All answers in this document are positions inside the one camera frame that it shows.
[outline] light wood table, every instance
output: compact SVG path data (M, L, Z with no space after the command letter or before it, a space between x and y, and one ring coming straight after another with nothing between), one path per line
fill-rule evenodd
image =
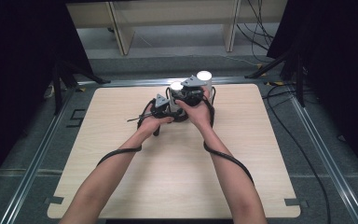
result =
M216 85L213 128L249 169L267 217L297 217L299 206L259 90ZM106 153L136 130L145 105L166 87L98 89L63 170L48 216L62 217L77 189ZM189 120L166 124L143 144L101 218L231 218L202 137Z

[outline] metal frame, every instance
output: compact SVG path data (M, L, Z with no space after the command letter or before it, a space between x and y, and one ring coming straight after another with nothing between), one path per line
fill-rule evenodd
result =
M294 88L289 86L289 91L293 91ZM333 159L333 156L330 154L329 149L327 148L324 140L319 135L318 130L313 124L310 115L308 114L306 108L302 107L300 102L292 98L293 106L296 109L298 116L300 117L302 123L304 124L305 129L312 140L315 149L318 152L324 167L327 170L327 173L330 174L330 177L336 186L336 189L341 196L342 201L345 203L345 206L348 209L353 221L358 223L358 199L353 192L350 184L342 174L337 163Z
M79 82L78 88L80 87L100 87L100 88L113 88L113 87L136 87L136 86L161 86L161 85L170 85L174 81L182 81L185 78L161 78L161 79L142 79L142 80L116 80L111 83L98 84L94 81ZM266 78L259 79L246 79L243 77L214 77L213 84L240 84L240 83L255 83L255 82L266 82ZM50 123L48 130L36 151L34 158L27 169L25 175L23 176L19 187L17 188L14 196L10 200L9 206L2 218L1 223L14 223L17 214L20 212L23 202L31 188L34 178L37 174L38 168L41 165L48 146L52 139L52 136L55 134L58 125L61 122L62 115L65 112L66 106L70 101L75 89L70 89L65 96L65 99L62 104L62 109L57 115L54 116L52 122ZM353 221L358 223L358 199L354 194L351 186L346 181L345 177L338 168L336 162L334 161L332 155L330 154L327 146L324 144L322 137L319 135L316 127L314 126L310 116L308 115L307 110L302 107L296 99L292 98L292 103L297 111L297 114L301 118L310 139L315 145L321 160L324 163L324 167L327 169L327 172L330 174L330 177L335 184L339 195L341 196L343 202L345 203Z

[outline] tripod leg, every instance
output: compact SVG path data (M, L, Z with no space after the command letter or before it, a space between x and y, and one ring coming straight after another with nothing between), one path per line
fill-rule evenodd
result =
M87 72L87 71L85 71L85 70L73 65L72 63L62 61L62 64L64 64L66 67L68 67L70 69L73 69L73 70L77 71L79 74L81 74L81 75L83 75L85 77L88 77L89 79L91 79L93 81L96 81L98 84L110 83L109 80L101 79L100 77L97 77L94 74L89 73L89 72Z
M245 76L245 78L258 78L261 77L261 75L265 74L267 71L274 68L276 65L280 64L281 62L285 61L287 57L290 54L290 50L286 51L283 55L281 55L279 58L275 59L271 63L267 64L264 68L261 68L257 72L251 74L250 76Z
M296 96L298 102L302 107L304 104L304 92L303 92L303 63L300 55L297 55L297 74L296 74Z
M61 94L61 83L60 83L60 74L58 71L58 65L55 64L52 71L53 75L53 87L54 87L54 98L56 109L54 114L58 114L62 107L62 94Z

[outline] forearm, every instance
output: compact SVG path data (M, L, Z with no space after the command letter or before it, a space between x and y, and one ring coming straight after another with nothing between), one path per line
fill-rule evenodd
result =
M210 125L198 126L205 144L232 156ZM255 186L237 164L211 153L213 165L235 223L266 223Z
M136 132L119 148L137 148L148 137ZM121 153L98 165L76 193L60 223L95 223L126 173L135 152Z

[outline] black cable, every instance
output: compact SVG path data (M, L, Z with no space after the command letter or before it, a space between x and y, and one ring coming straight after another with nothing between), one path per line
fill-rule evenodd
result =
M215 97L215 95L216 95L216 88L215 88L214 86L212 86L212 90L213 90L213 95L212 95L212 102L211 102L211 104L213 105L213 103L214 103L214 97Z
M246 166L242 164L242 162L240 162L239 160L235 159L234 157L232 157L232 156L230 156L230 155L228 155L226 153L211 149L210 147L208 147L206 145L205 142L203 143L203 145L204 145L205 150L208 151L209 153L212 153L212 154L214 154L216 156L222 157L222 158L224 158L226 160L232 161L235 164L237 164L238 166L240 166L240 168L248 175L249 179L251 179L252 183L255 183L254 180L252 179L251 173L246 168Z
M263 96L262 99L265 100L269 97L273 97L273 96L279 96L279 95L284 95L286 93L295 93L296 91L282 91L282 92L279 92L279 93L276 93L276 94L272 94L270 96Z
M314 102L314 101L307 100L307 99L304 99L304 101L305 101L305 102L308 102L308 103L310 103L310 104L313 104L313 105L319 105L319 104L320 104L319 101Z
M261 16L261 3L258 2L258 6L259 6L259 15L257 15L257 13L255 12L255 8L253 7L252 3L250 0L248 0L249 6L251 7L252 11L255 14L255 18L257 19L257 25L260 24L260 28L263 31L263 34L267 34L269 35L269 33L266 31L266 29L263 26L263 22L261 21L261 18L259 16Z
M263 17L261 16L261 7L263 5L263 0L259 0L258 1L258 18L260 19L260 27L262 27L262 30L264 32L264 34L267 33L266 29L264 29L264 25L263 25ZM272 42L271 38L268 38L269 42L267 41L267 35L264 35L264 39L266 40L266 44L268 45L269 48L269 42Z
M269 50L269 49L267 49L266 47L264 47L263 45L261 45L261 44L255 42L255 40L253 40L251 37L249 37L249 36L240 28L240 26L239 26L238 24L237 24L237 27L238 27L238 29L241 31L241 33L242 33L250 42L252 42L252 44L256 44L258 47L260 47L260 48L262 48L262 49Z
M312 173L314 174L314 176L316 177L319 185L321 186L323 195L324 195L324 199L325 199L325 203L326 203L326 214L327 214L327 223L331 223L331 217L330 217L330 203L327 197L327 192L324 188L324 184L322 183L321 178L316 174L315 168L313 167L313 165L310 162L310 159L308 158L307 154L304 151L304 148L298 143L298 141L295 139L295 137L293 136L293 134L286 128L286 126L283 124L283 122L279 119L278 115L275 113L275 110L273 109L273 107L271 107L270 101L269 101L269 96L272 93L273 90L275 90L277 87L280 86L275 86L273 87L271 90L269 90L268 94L267 94L267 103L269 108L271 109L271 112L273 113L273 115L275 116L275 118L277 119L277 121L282 125L282 127L286 130L286 132L290 135L290 137L293 139L293 141L296 143L296 145L298 146L298 148L300 149L301 153L303 154L305 160L307 161L308 166L310 167L310 169L312 170Z
M255 35L266 35L266 36L268 36L269 38L274 38L273 35L270 35L270 34L260 34L260 33L258 33L258 32L255 32L255 31L251 30L251 28L249 28L248 25L246 25L246 23L244 23L243 25L245 26L245 28L246 28L248 31L252 32L252 33L255 34Z
M144 111L143 111L142 114L139 116L139 120L138 120L138 124L137 124L136 129L139 129L139 127L141 127L141 125L142 125L142 122L144 122L144 119L148 117L148 116L145 116L146 109L147 109L150 105L153 105L155 102L156 102L156 99L153 99L153 100L151 100L149 103L147 103L147 105L145 106Z
M254 34L253 37L252 37L252 45L251 45L253 56L254 56L258 61L260 61L260 62L262 62L262 63L271 63L272 61L270 61L270 62L264 61L264 60L261 60L261 59L257 58L257 56L255 56L254 40L255 40L255 34Z
M142 150L142 146L139 146L137 148L121 148L121 149L116 149L114 151L109 152L108 154L106 154L97 164L97 166L99 164L101 164L103 161L106 161L108 158L111 158L117 154L121 154L121 153L127 153L127 152L139 152Z
M213 127L213 123L214 123L214 108L211 105L211 103L209 103L209 100L205 96L203 96L203 98L201 100L206 104L206 106L209 109L209 115L210 115L210 119L211 119L211 127Z
M269 107L269 108L267 108L267 110L270 110L270 109L272 109L272 108L275 108L275 107L277 107L278 105L281 105L281 104L283 104L283 103L285 103L285 102L288 102L289 100L291 100L293 98L293 96L292 97L290 97L290 98L287 98L287 99L285 99L285 100L283 100L283 101L281 101L281 102L279 102L279 103L277 103L276 105L274 105L273 107Z

